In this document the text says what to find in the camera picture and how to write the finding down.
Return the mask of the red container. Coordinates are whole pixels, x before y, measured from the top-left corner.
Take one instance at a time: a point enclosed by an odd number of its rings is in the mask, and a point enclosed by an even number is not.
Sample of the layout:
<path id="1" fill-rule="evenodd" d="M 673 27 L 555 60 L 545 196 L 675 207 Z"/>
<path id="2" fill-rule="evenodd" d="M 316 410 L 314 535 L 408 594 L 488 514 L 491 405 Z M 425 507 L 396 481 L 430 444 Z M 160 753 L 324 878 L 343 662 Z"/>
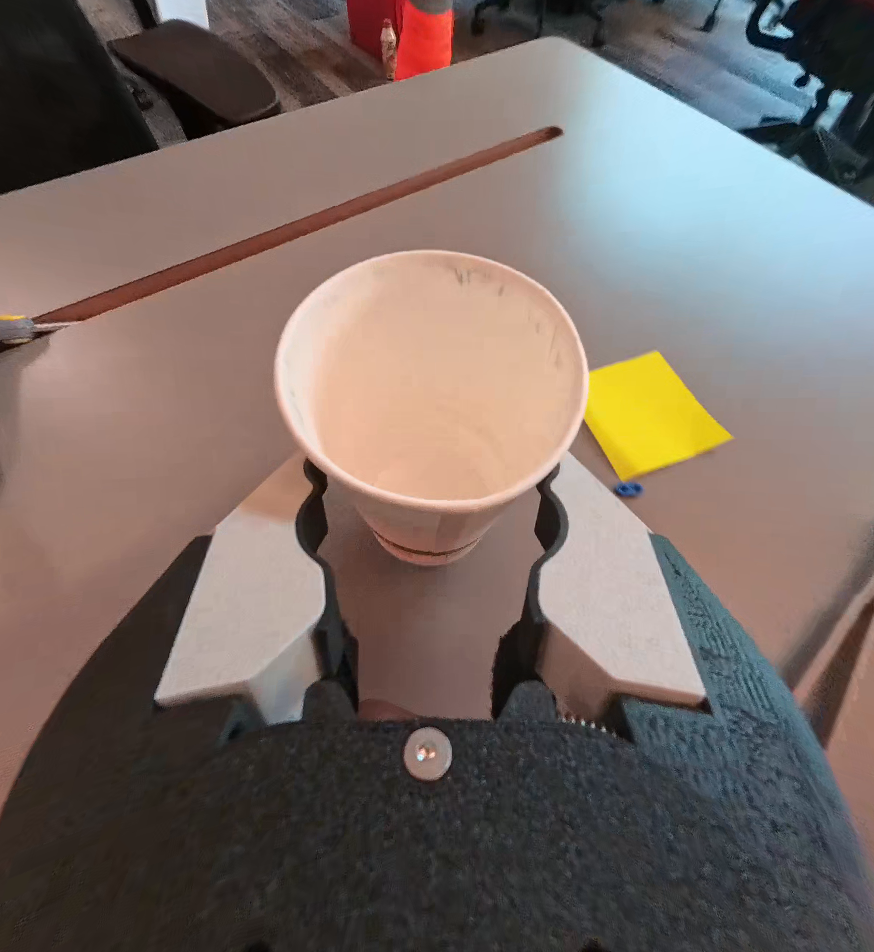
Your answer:
<path id="1" fill-rule="evenodd" d="M 351 43 L 383 63 L 382 31 L 389 21 L 396 38 L 403 27 L 404 1 L 347 1 Z"/>

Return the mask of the orange traffic cone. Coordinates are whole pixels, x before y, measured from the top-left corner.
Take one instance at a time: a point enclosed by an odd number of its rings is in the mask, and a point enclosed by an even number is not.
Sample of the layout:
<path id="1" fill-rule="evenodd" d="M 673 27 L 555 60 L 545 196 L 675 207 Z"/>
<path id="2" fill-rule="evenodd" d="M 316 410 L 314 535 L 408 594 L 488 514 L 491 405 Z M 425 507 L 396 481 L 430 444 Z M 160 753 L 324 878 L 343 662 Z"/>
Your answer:
<path id="1" fill-rule="evenodd" d="M 404 1 L 395 79 L 404 80 L 446 68 L 453 59 L 453 1 Z"/>

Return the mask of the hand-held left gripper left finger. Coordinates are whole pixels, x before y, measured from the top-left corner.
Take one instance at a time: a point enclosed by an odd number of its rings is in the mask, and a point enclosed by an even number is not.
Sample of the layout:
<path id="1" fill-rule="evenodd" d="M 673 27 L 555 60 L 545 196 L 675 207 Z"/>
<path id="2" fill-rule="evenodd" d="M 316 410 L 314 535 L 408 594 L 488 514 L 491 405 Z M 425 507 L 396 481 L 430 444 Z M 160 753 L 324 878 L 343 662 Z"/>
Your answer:
<path id="1" fill-rule="evenodd" d="M 357 709 L 357 643 L 330 566 L 324 473 L 289 458 L 214 531 L 154 701 L 242 697 L 267 724 L 299 720 L 311 684 Z"/>

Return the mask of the yellow sticky note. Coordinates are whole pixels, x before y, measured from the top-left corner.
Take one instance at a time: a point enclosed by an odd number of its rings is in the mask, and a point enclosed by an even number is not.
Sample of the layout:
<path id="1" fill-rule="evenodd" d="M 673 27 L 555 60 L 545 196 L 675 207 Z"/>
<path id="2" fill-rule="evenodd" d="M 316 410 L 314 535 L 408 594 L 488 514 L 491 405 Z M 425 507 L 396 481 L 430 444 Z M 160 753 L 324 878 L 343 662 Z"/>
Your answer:
<path id="1" fill-rule="evenodd" d="M 622 482 L 733 440 L 658 351 L 590 371 L 584 420 Z"/>

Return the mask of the white paper cup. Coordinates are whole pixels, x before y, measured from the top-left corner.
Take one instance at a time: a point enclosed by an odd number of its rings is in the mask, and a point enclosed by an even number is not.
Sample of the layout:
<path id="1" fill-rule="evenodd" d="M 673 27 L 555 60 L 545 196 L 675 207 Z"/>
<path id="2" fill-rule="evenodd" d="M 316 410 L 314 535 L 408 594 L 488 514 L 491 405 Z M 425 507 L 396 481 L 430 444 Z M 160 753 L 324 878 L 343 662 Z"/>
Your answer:
<path id="1" fill-rule="evenodd" d="M 285 425 L 383 549 L 465 557 L 562 461 L 589 366 L 564 306 L 496 261 L 407 250 L 360 261 L 294 309 L 274 362 Z"/>

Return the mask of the black mesh office chair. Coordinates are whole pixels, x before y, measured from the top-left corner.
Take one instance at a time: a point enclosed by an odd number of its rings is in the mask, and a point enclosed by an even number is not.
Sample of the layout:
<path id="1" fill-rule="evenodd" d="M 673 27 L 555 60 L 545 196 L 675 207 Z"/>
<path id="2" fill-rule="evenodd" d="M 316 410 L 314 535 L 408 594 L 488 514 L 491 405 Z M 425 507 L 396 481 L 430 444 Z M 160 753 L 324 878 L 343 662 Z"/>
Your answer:
<path id="1" fill-rule="evenodd" d="M 0 2 L 0 195 L 160 148 L 125 67 L 187 140 L 281 113 L 267 75 L 182 19 L 102 43 L 77 2 Z"/>

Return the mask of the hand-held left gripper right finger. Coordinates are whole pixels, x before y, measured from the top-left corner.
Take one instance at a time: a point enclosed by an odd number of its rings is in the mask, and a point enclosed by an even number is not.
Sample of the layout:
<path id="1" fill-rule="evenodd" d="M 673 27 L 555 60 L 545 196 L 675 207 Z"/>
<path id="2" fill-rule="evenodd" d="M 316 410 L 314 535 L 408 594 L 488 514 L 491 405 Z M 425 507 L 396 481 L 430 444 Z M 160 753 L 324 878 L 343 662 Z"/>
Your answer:
<path id="1" fill-rule="evenodd" d="M 622 697 L 705 708 L 651 531 L 573 455 L 537 491 L 542 551 L 494 658 L 493 717 L 526 682 L 544 684 L 576 718 L 602 718 Z"/>

